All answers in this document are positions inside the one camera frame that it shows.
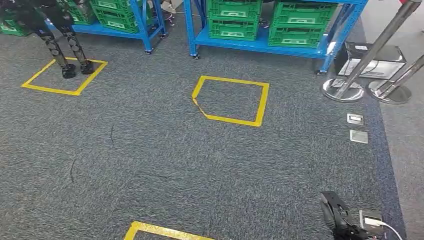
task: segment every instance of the yellow square marking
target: yellow square marking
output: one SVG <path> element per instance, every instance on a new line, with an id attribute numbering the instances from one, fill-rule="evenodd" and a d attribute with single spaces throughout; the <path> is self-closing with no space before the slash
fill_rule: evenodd
<path id="1" fill-rule="evenodd" d="M 231 83 L 238 83 L 238 84 L 252 84 L 252 85 L 261 86 L 262 87 L 262 94 L 260 96 L 259 107 L 257 109 L 255 121 L 247 121 L 247 120 L 240 120 L 240 119 L 235 119 L 235 118 L 206 114 L 206 112 L 201 109 L 201 107 L 199 106 L 198 101 L 196 99 L 197 96 L 199 95 L 200 89 L 202 88 L 205 80 L 216 80 L 216 81 L 222 81 L 222 82 L 231 82 Z M 191 99 L 193 100 L 194 104 L 196 104 L 196 106 L 199 108 L 200 112 L 202 112 L 203 115 L 208 119 L 218 120 L 218 121 L 223 121 L 223 122 L 228 122 L 228 123 L 233 123 L 233 124 L 242 124 L 242 125 L 248 125 L 248 126 L 253 126 L 253 127 L 260 127 L 262 125 L 262 119 L 264 118 L 265 105 L 267 104 L 269 88 L 270 88 L 270 84 L 265 83 L 265 82 L 246 81 L 246 80 L 223 78 L 223 77 L 216 77 L 216 76 L 201 76 L 199 78 L 198 82 L 197 82 L 196 87 L 194 88 L 193 93 L 191 94 Z"/>
<path id="2" fill-rule="evenodd" d="M 67 60 L 77 60 L 75 57 L 65 57 Z M 34 79 L 36 79 L 40 74 L 42 74 L 44 71 L 46 71 L 51 65 L 53 65 L 56 60 L 53 59 L 51 62 L 49 62 L 46 66 L 44 66 L 40 71 L 38 71 L 34 76 L 32 76 L 30 79 L 28 79 L 26 82 L 24 82 L 21 87 L 29 88 L 29 89 L 35 89 L 45 92 L 51 92 L 56 94 L 68 94 L 68 95 L 74 95 L 79 96 L 81 92 L 84 90 L 85 87 L 102 71 L 106 65 L 108 65 L 107 61 L 101 61 L 101 60 L 94 60 L 94 59 L 88 59 L 94 63 L 100 63 L 100 66 L 92 73 L 90 74 L 86 80 L 82 82 L 82 84 L 75 90 L 62 90 L 62 89 L 56 89 L 56 88 L 50 88 L 50 87 L 44 87 L 44 86 L 37 86 L 30 84 Z"/>
<path id="3" fill-rule="evenodd" d="M 138 231 L 162 235 L 165 237 L 174 238 L 178 240 L 213 240 L 212 238 L 198 236 L 198 235 L 194 235 L 194 234 L 183 232 L 183 231 L 177 231 L 177 230 L 162 227 L 162 226 L 155 226 L 152 224 L 139 222 L 139 221 L 134 221 L 131 223 L 131 226 L 126 232 L 123 240 L 133 240 Z"/>

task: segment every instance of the stanchion post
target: stanchion post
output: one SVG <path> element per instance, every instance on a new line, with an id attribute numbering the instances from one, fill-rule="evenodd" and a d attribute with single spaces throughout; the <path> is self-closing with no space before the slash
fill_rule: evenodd
<path id="1" fill-rule="evenodd" d="M 321 88 L 322 93 L 335 101 L 351 103 L 364 96 L 364 88 L 355 83 L 368 64 L 374 59 L 379 50 L 386 45 L 389 39 L 396 33 L 405 20 L 420 6 L 422 0 L 408 0 L 397 11 L 394 18 L 386 26 L 383 32 L 375 40 L 372 47 L 362 57 L 360 62 L 352 70 L 347 79 L 335 78 L 327 80 Z"/>
<path id="2" fill-rule="evenodd" d="M 411 97 L 411 91 L 403 84 L 424 66 L 424 55 L 409 66 L 395 81 L 372 81 L 366 87 L 366 92 L 374 99 L 386 104 L 404 104 Z"/>

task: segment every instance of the chrome stanchion base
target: chrome stanchion base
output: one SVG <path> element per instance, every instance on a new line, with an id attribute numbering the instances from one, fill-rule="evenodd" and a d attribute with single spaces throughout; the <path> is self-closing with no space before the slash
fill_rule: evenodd
<path id="1" fill-rule="evenodd" d="M 342 86 L 345 81 L 343 78 L 329 79 L 321 87 L 321 92 L 329 99 L 341 103 L 353 103 L 358 101 L 364 96 L 364 88 L 353 82 L 343 96 L 336 97 L 337 90 Z"/>
<path id="2" fill-rule="evenodd" d="M 388 96 L 382 98 L 379 97 L 383 91 L 385 90 L 382 81 L 372 81 L 366 87 L 366 92 L 374 99 L 385 103 L 385 104 L 405 104 L 407 103 L 411 97 L 412 93 L 406 86 L 398 86 L 393 92 L 391 92 Z"/>

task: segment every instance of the stacked crate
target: stacked crate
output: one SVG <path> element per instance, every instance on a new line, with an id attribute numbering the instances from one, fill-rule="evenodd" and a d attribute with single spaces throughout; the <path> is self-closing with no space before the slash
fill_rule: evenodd
<path id="1" fill-rule="evenodd" d="M 90 3 L 98 21 L 104 27 L 132 34 L 139 32 L 129 0 L 91 0 Z M 142 0 L 137 1 L 138 7 L 142 4 Z M 153 14 L 149 5 L 147 5 L 146 15 L 146 24 L 149 26 L 153 23 Z"/>
<path id="2" fill-rule="evenodd" d="M 15 20 L 9 19 L 4 21 L 7 23 L 7 25 L 5 25 L 3 22 L 0 22 L 0 32 L 3 34 L 25 37 L 31 33 L 27 28 L 19 25 Z"/>
<path id="3" fill-rule="evenodd" d="M 268 45 L 316 48 L 337 3 L 275 0 Z"/>
<path id="4" fill-rule="evenodd" d="M 5 10 L 0 20 L 0 33 L 25 37 L 31 31 L 24 26 L 18 24 L 13 13 Z"/>
<path id="5" fill-rule="evenodd" d="M 262 0 L 207 0 L 209 37 L 254 41 Z"/>
<path id="6" fill-rule="evenodd" d="M 57 2 L 72 15 L 74 24 L 91 25 L 96 21 L 96 15 L 88 1 L 85 0 L 80 6 L 75 4 L 73 0 L 65 0 L 66 5 L 62 0 L 58 0 Z"/>

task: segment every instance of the robot leg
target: robot leg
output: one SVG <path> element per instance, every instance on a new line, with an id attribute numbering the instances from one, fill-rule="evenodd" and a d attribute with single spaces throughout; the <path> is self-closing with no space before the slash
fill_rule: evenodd
<path id="1" fill-rule="evenodd" d="M 32 6 L 26 4 L 24 1 L 9 0 L 9 4 L 7 6 L 8 10 L 16 14 L 16 20 L 20 24 L 25 25 L 44 40 L 51 55 L 53 55 L 56 62 L 62 68 L 63 78 L 70 79 L 75 77 L 75 65 L 68 63 L 61 48 L 55 41 L 55 36 L 44 22 L 43 17 Z"/>
<path id="2" fill-rule="evenodd" d="M 78 42 L 75 31 L 72 28 L 72 16 L 68 12 L 63 11 L 56 4 L 56 1 L 41 0 L 41 2 L 43 2 L 40 8 L 42 12 L 47 15 L 53 25 L 66 37 L 73 54 L 81 65 L 81 73 L 85 75 L 92 74 L 94 72 L 93 62 L 87 60 L 83 48 Z"/>

